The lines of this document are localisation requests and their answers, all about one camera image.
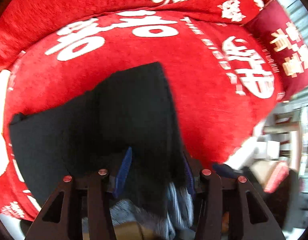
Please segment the red pillow with white characters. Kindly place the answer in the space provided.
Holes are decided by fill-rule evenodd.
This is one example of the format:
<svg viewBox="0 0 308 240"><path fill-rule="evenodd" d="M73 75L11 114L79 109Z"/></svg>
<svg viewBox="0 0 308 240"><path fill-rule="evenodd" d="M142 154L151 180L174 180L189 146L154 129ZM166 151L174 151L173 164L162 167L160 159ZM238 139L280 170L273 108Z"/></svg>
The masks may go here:
<svg viewBox="0 0 308 240"><path fill-rule="evenodd" d="M196 20L245 24L270 0L11 0L0 17L0 71L46 35L88 16L130 9L183 12Z"/></svg>

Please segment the black pants with patterned waistband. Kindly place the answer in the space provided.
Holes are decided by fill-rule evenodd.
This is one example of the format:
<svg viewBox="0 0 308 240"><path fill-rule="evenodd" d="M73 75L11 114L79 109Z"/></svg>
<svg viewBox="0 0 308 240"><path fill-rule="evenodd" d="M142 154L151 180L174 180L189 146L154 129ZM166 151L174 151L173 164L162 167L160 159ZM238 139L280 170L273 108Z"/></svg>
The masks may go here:
<svg viewBox="0 0 308 240"><path fill-rule="evenodd" d="M64 176L110 169L130 148L123 191L110 204L114 225L138 222L163 239L192 226L177 116L160 63L116 72L56 108L18 113L9 132L21 175L38 204Z"/></svg>

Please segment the dark red embroidered pillow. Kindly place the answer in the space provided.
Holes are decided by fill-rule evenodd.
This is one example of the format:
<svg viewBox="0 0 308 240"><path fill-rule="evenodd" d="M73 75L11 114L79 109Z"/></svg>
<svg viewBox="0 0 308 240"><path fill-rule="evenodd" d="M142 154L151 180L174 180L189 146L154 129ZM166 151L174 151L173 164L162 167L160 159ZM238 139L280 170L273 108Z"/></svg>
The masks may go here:
<svg viewBox="0 0 308 240"><path fill-rule="evenodd" d="M247 29L274 61L282 84L281 101L308 86L308 47L297 27L277 1L271 1L247 24Z"/></svg>

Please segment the red blanket with white characters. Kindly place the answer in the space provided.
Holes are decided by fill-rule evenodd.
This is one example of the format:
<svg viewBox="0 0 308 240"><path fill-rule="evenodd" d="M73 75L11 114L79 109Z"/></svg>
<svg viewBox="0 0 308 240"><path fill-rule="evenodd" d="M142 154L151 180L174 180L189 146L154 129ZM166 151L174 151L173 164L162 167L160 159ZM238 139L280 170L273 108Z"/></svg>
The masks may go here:
<svg viewBox="0 0 308 240"><path fill-rule="evenodd" d="M84 18L43 37L13 63L0 151L0 213L34 220L10 139L18 114L37 114L93 90L116 72L158 62L174 102L182 148L204 167L223 163L274 108L282 90L262 47L236 24L183 12L130 10Z"/></svg>

